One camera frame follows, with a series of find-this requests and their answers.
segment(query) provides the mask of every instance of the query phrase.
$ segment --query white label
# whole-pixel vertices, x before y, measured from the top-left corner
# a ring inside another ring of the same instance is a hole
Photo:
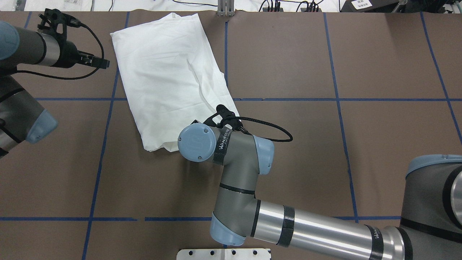
[[[64,0],[65,3],[78,5],[80,0]]]
[[[356,1],[351,1],[351,3],[353,4],[354,8],[356,8],[356,10],[368,8],[372,6],[369,0],[356,0]]]

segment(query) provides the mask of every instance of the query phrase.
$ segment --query white mounting plate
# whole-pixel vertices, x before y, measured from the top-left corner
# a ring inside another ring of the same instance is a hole
[[[271,260],[271,249],[183,249],[176,254],[176,260]]]

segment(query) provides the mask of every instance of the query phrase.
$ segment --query white towel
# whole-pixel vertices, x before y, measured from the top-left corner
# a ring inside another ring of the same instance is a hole
[[[146,150],[177,151],[180,132],[195,119],[204,122],[219,104],[238,115],[197,14],[170,13],[111,36]]]

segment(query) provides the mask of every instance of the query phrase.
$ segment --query robotic arm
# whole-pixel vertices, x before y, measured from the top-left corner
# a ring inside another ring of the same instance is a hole
[[[36,143],[52,132],[58,125],[53,116],[44,109],[11,75],[30,73],[55,79],[82,79],[99,68],[108,68],[101,42],[93,31],[78,19],[59,10],[46,9],[39,15],[42,22],[39,32],[15,27],[0,21],[0,158],[17,144],[26,140]],[[96,38],[102,57],[77,50],[67,41],[67,27],[84,27]],[[81,77],[65,78],[31,71],[17,70],[17,65],[36,64],[58,68],[70,68],[76,63],[95,69]]]
[[[349,260],[460,259],[462,156],[414,159],[400,227],[379,230],[257,199],[257,178],[269,173],[274,145],[223,124],[210,124],[210,119],[205,124],[195,121],[178,138],[186,159],[224,166],[210,227],[217,242],[240,246],[251,236]]]

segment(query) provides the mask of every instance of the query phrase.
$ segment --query black band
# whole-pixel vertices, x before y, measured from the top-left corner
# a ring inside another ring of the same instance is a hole
[[[372,248],[369,260],[382,260],[383,257],[383,237],[378,228],[365,225],[371,231]]]
[[[10,92],[6,93],[5,95],[0,97],[0,103],[5,101],[7,98],[21,92],[21,91],[24,91],[24,88],[20,87],[20,88],[17,88],[17,89],[15,89],[13,91],[10,91]]]
[[[239,189],[239,188],[229,186],[229,185],[226,185],[226,184],[223,184],[223,183],[220,183],[220,187],[222,187],[224,189],[227,189],[227,190],[230,190],[230,191],[233,191],[233,192],[240,192],[240,193],[244,193],[244,194],[255,195],[255,191]]]
[[[3,150],[2,148],[0,148],[0,158],[3,157],[3,156],[5,156],[5,155],[7,155],[7,154],[8,154],[7,151],[5,151],[5,150]]]
[[[254,224],[252,226],[252,232],[250,233],[251,237],[255,236],[255,230],[257,229],[258,214],[260,214],[260,205],[261,205],[261,200],[257,200],[257,208],[255,210]]]
[[[213,163],[223,165],[226,152],[228,151],[231,133],[232,130],[227,127],[220,129],[220,137],[218,137],[217,146],[213,154]]]
[[[47,55],[47,43],[45,42],[45,39],[40,33],[37,32],[37,34],[40,35],[40,38],[42,39],[42,42],[43,42],[43,55],[40,58],[40,60],[38,60],[34,65],[41,63],[43,59],[45,58],[45,56]]]
[[[295,224],[295,209],[284,205],[284,221],[282,222],[282,231],[278,246],[288,247],[292,240],[293,226]]]
[[[404,242],[404,260],[412,260],[413,252],[412,252],[412,244],[409,236],[407,235],[406,231],[402,228],[396,228],[401,234],[401,238],[403,238]]]
[[[446,211],[446,214],[448,215],[449,219],[456,225],[456,227],[462,229],[462,225],[459,223],[459,221],[456,218],[456,214],[454,213],[454,210],[452,209],[451,205],[451,189],[452,185],[454,184],[454,181],[456,180],[457,176],[459,173],[462,172],[462,166],[457,167],[452,171],[448,178],[446,179],[446,182],[444,183],[443,187],[443,207],[444,211]]]
[[[15,141],[16,143],[21,143],[22,142],[19,138],[14,136],[14,134],[12,132],[10,132],[8,129],[6,129],[4,126],[0,126],[0,130],[2,130],[7,136],[9,136],[11,139],[13,139],[13,141]]]
[[[420,232],[427,233],[429,235],[434,235],[449,241],[454,241],[462,244],[462,234],[456,233],[453,231],[436,228],[433,226],[425,225],[419,222],[415,222],[409,219],[401,218],[401,226],[408,227],[410,229],[415,229]]]

